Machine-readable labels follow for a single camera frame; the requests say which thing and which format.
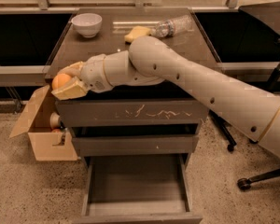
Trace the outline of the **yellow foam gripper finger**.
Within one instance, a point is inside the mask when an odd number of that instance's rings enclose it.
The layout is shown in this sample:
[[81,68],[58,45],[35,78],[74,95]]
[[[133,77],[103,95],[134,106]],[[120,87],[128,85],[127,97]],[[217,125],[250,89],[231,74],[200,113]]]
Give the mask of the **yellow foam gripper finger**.
[[59,100],[76,99],[87,94],[87,85],[78,77],[73,77],[60,88],[53,90],[51,93]]
[[70,77],[80,77],[81,70],[82,70],[84,64],[85,64],[84,62],[72,63],[72,64],[66,66],[65,68],[61,69],[58,72],[58,75],[67,74]]

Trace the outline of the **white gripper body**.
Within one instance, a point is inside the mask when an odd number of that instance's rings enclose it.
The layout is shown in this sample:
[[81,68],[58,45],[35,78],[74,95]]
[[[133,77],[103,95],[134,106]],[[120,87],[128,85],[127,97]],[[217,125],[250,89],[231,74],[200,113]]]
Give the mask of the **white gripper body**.
[[105,58],[104,54],[90,57],[81,68],[80,79],[86,84],[89,91],[101,93],[113,89],[106,78]]

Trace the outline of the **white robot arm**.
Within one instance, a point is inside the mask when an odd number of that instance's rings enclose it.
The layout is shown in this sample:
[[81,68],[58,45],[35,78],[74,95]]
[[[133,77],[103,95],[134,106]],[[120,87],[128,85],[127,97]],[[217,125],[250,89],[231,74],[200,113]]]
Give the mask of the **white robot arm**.
[[65,81],[54,81],[52,94],[60,100],[170,81],[280,159],[280,96],[189,61],[155,37],[140,36],[127,50],[73,63],[58,76]]

